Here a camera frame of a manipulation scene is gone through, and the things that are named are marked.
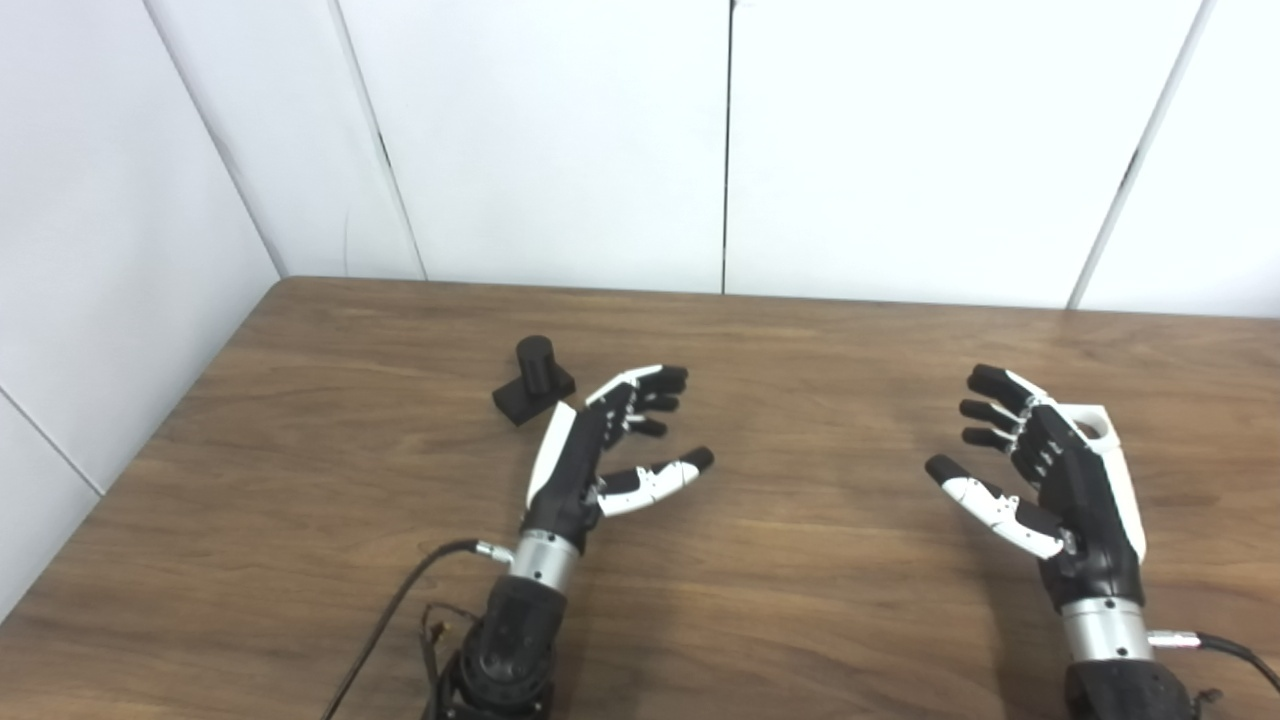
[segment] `black and white robotic hand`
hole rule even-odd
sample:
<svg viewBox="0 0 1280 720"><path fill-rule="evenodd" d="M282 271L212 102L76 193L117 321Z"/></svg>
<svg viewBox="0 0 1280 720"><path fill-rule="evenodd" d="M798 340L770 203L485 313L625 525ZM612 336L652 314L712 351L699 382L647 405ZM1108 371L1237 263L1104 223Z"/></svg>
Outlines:
<svg viewBox="0 0 1280 720"><path fill-rule="evenodd" d="M556 406L534 461L515 552L486 546L509 562L484 615L433 688L428 717L540 720L550 714L554 641L568 582L600 518L653 505L705 471L705 447L652 466L599 474L600 455L630 433L660 437L645 415L673 411L689 372L671 365L627 370L586 398L581 410Z"/></svg>
<svg viewBox="0 0 1280 720"><path fill-rule="evenodd" d="M1143 621L1142 518L1120 436L1101 405L1068 405L1018 374L978 365L960 414L989 423L964 442L1004 452L1037 492L1032 503L973 477L955 460L925 464L943 492L996 534L1039 560L1041 580L1062 616L1071 664L1073 720L1184 720L1187 689L1155 661Z"/></svg>

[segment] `robotic finger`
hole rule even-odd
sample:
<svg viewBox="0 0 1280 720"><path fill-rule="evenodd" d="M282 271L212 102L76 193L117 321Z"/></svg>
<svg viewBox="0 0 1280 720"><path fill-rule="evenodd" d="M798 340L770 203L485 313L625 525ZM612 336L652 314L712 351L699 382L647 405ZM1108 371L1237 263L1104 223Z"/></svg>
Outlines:
<svg viewBox="0 0 1280 720"><path fill-rule="evenodd" d="M648 507L698 479L714 461L710 450L699 447L676 460L602 475L596 486L600 512L612 518Z"/></svg>
<svg viewBox="0 0 1280 720"><path fill-rule="evenodd" d="M1041 560L1062 552L1069 538L1074 541L1062 529L1060 518L1016 495L1005 495L1005 491L973 477L946 455L934 455L924 469L942 492L992 532Z"/></svg>

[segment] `wood grain surface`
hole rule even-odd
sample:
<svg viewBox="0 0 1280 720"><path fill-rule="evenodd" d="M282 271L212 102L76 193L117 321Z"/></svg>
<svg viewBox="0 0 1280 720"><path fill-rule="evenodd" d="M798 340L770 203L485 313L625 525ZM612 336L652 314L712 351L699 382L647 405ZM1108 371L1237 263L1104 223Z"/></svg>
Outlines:
<svg viewBox="0 0 1280 720"><path fill-rule="evenodd" d="M559 717L1062 717L1034 562L922 469L945 451L1020 487L959 441L978 361L1106 404L1149 537L1151 625L1280 664L1276 323L291 279L0 625L0 716L316 717L425 551L512 543L547 416L516 429L489 393L532 333L579 398L626 368L691 369L669 436L602 469L718 457L591 536ZM417 717L417 612L479 607L498 571L438 565L342 716ZM1236 660L1162 657L1226 692L1215 720L1280 712Z"/></svg>

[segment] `white wall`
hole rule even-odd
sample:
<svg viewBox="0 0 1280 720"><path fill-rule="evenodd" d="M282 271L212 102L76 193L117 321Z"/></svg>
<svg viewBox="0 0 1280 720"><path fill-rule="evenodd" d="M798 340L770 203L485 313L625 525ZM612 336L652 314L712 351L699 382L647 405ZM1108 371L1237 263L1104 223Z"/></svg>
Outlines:
<svg viewBox="0 0 1280 720"><path fill-rule="evenodd" d="M141 3L0 4L0 387L105 489L278 275Z"/></svg>
<svg viewBox="0 0 1280 720"><path fill-rule="evenodd" d="M148 0L285 274L422 279L333 0Z"/></svg>
<svg viewBox="0 0 1280 720"><path fill-rule="evenodd" d="M1277 33L1217 3L1082 307L1280 318Z"/></svg>
<svg viewBox="0 0 1280 720"><path fill-rule="evenodd" d="M742 0L727 290L1062 307L1196 0Z"/></svg>
<svg viewBox="0 0 1280 720"><path fill-rule="evenodd" d="M719 291L726 0L342 6L431 279Z"/></svg>

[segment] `palm of robotic hand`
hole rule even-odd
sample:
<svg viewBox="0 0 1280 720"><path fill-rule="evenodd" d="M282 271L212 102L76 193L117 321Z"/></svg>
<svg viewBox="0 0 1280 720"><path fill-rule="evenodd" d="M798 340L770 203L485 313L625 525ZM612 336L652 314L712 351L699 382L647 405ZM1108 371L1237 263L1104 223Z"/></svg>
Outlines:
<svg viewBox="0 0 1280 720"><path fill-rule="evenodd" d="M1037 491L1039 505L1006 495L946 455L929 459L929 475L998 536L1041 559L1056 609L1097 597L1140 606L1146 536L1106 409L1060 404L1018 374L989 365L975 366L968 386L996 402L960 404L961 415L992 425L965 428L961 438L1006 454Z"/></svg>

